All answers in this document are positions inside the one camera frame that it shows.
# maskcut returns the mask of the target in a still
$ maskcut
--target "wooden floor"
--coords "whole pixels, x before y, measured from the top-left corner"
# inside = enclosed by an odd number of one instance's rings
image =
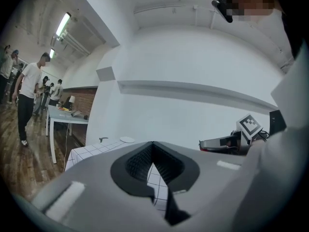
[[[66,127],[55,131],[55,152],[57,164],[53,164],[49,136],[45,136],[46,112],[33,116],[27,124],[29,146],[22,147],[18,136],[17,107],[0,106],[0,175],[9,190],[27,200],[52,179],[59,176],[64,168],[66,150]],[[67,140],[67,157],[71,149],[80,145],[71,136]]]

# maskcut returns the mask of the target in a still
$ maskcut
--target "sneaker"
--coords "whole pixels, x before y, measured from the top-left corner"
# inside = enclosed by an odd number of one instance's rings
[[[27,140],[20,140],[20,141],[21,141],[21,144],[22,144],[23,146],[25,146],[25,147],[28,146]]]

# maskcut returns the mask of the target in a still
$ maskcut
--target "ceiling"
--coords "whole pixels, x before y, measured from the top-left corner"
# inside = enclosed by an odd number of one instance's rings
[[[27,32],[40,47],[50,49],[53,34],[66,12],[72,16],[66,25],[69,33],[92,52],[104,39],[72,0],[23,0],[13,16],[15,26]],[[269,57],[283,72],[293,63],[289,41],[284,32],[281,14],[254,21],[227,23],[211,5],[212,0],[131,0],[134,15],[140,28],[161,25],[192,25],[216,29],[252,44]],[[83,55],[73,48],[63,46],[56,51],[52,61],[68,67]]]
[[[104,44],[104,39],[90,22],[67,0],[22,0],[14,12],[13,21],[40,47],[51,48],[51,39],[66,12],[71,14],[65,29],[89,52]],[[68,67],[84,55],[64,43],[56,50],[52,61]]]
[[[281,13],[274,11],[254,21],[240,21],[233,17],[227,23],[214,11],[212,0],[131,0],[135,18],[141,28],[161,25],[192,25],[216,29],[252,44],[268,56],[283,72],[293,63],[290,44],[281,21]]]

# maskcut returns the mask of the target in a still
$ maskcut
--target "fluorescent light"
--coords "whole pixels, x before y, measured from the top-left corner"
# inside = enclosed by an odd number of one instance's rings
[[[54,52],[55,52],[55,51],[54,51],[53,49],[50,49],[50,54],[49,54],[50,58],[53,58]]]
[[[59,27],[58,27],[58,29],[56,31],[56,35],[60,36],[60,34],[62,33],[62,31],[63,31],[64,27],[66,26],[66,24],[67,24],[67,22],[68,22],[70,17],[71,17],[71,15],[68,14],[68,13],[66,13],[63,16],[63,18],[62,18],[62,20],[61,20],[61,22],[59,24]]]

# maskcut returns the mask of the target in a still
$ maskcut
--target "black pants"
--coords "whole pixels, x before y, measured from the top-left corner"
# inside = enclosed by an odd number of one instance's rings
[[[33,100],[25,95],[19,94],[18,100],[18,132],[20,140],[26,140],[25,127],[31,119],[33,112]]]
[[[0,104],[4,96],[5,88],[9,79],[6,79],[4,76],[0,75]]]
[[[52,105],[52,106],[57,106],[59,101],[54,101],[52,99],[49,100],[49,105]]]
[[[11,85],[11,90],[10,90],[10,102],[12,102],[12,96],[14,94],[15,91],[15,86],[16,86],[16,82],[13,82]]]
[[[43,102],[42,102],[42,106],[41,106],[42,109],[44,109],[48,105],[48,104],[46,104],[47,98],[48,98],[48,95],[45,93],[44,99],[43,99]]]

